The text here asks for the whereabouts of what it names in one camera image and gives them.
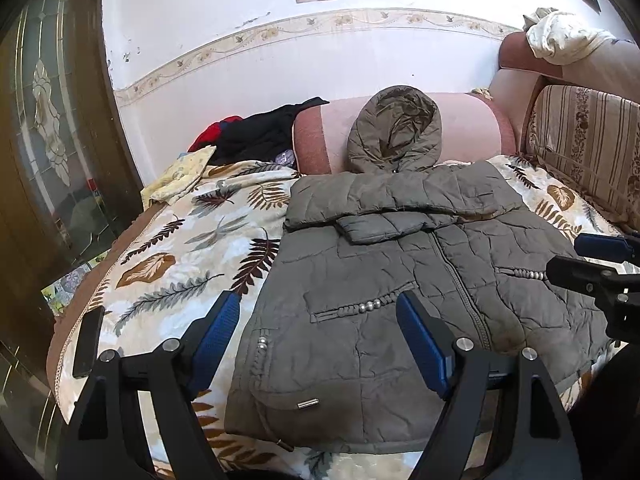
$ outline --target blue gripper pad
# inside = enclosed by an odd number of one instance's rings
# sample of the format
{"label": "blue gripper pad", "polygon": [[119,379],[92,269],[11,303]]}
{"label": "blue gripper pad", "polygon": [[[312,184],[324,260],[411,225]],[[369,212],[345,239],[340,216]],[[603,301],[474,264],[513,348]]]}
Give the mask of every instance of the blue gripper pad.
{"label": "blue gripper pad", "polygon": [[622,237],[580,234],[574,242],[575,252],[585,258],[596,258],[621,264],[634,257],[633,248]]}
{"label": "blue gripper pad", "polygon": [[187,390],[193,397],[210,386],[239,319],[240,296],[231,293],[205,332],[191,360],[191,380],[187,384]]}
{"label": "blue gripper pad", "polygon": [[[450,346],[440,349],[436,338],[418,314],[417,308],[424,310],[413,294],[400,294],[396,301],[396,319],[427,388],[436,392],[441,399],[447,399],[451,391],[449,379],[453,372],[453,352]],[[450,333],[443,321],[435,318],[430,320],[442,323],[443,330]]]}

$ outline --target wooden door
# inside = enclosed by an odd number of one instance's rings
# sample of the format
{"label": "wooden door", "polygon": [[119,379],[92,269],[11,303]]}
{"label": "wooden door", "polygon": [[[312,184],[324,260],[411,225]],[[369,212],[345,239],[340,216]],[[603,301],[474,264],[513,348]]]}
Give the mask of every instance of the wooden door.
{"label": "wooden door", "polygon": [[142,211],[106,78],[100,0],[29,0],[0,43],[0,341],[46,382],[40,291]]}

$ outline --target gray fabric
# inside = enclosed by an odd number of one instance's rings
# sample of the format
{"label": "gray fabric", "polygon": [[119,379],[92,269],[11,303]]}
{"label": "gray fabric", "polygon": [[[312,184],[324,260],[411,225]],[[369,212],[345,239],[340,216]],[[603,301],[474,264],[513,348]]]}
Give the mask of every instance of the gray fabric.
{"label": "gray fabric", "polygon": [[[401,110],[405,95],[431,103],[407,87],[386,92]],[[491,164],[417,172],[395,155],[363,162],[365,153],[389,154],[394,142],[385,130],[374,135],[382,103],[380,116],[412,123],[380,96],[365,106],[349,146],[350,159],[369,173],[308,176],[292,187],[287,232],[242,334],[227,433],[332,452],[423,449],[442,402],[424,385],[396,323],[404,290],[456,336],[497,352],[535,348],[559,390],[607,344],[593,300],[543,281],[555,254],[576,256],[571,244]],[[430,138],[404,150],[413,167],[437,159],[440,130],[432,124],[406,128]],[[538,279],[517,277],[521,270]],[[298,409],[310,399],[319,404]]]}

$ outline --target jacket zipper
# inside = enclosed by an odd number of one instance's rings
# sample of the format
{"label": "jacket zipper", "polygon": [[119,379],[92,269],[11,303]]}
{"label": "jacket zipper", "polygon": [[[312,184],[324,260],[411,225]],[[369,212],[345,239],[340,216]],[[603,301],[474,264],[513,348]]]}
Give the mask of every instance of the jacket zipper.
{"label": "jacket zipper", "polygon": [[482,348],[485,350],[491,350],[491,338],[489,338],[489,329],[482,321],[482,317],[480,316],[480,313],[474,305],[474,300],[471,298],[468,290],[466,290],[466,287],[463,285],[462,278],[460,278],[458,270],[449,260],[447,260],[447,257],[444,254],[444,250],[442,249],[440,242],[438,241],[438,237],[433,232],[428,234],[431,237],[433,247],[436,249],[436,252],[440,256],[442,263],[449,271],[449,274],[451,275],[453,282],[456,285],[456,289],[460,294],[460,298],[462,299],[462,303],[465,305],[466,311],[471,317],[471,321],[473,321],[474,325],[476,326]]}

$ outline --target red clothing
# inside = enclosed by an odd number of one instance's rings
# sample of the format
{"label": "red clothing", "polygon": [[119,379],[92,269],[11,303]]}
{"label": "red clothing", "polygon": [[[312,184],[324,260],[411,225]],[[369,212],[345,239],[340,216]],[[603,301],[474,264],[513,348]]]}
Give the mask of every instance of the red clothing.
{"label": "red clothing", "polygon": [[189,152],[197,152],[199,149],[204,148],[205,146],[210,146],[216,143],[216,140],[220,136],[222,132],[221,124],[222,123],[235,123],[236,121],[242,121],[242,117],[237,115],[227,117],[226,119],[222,119],[219,123],[213,123],[209,128],[204,130],[195,142],[189,148]]}

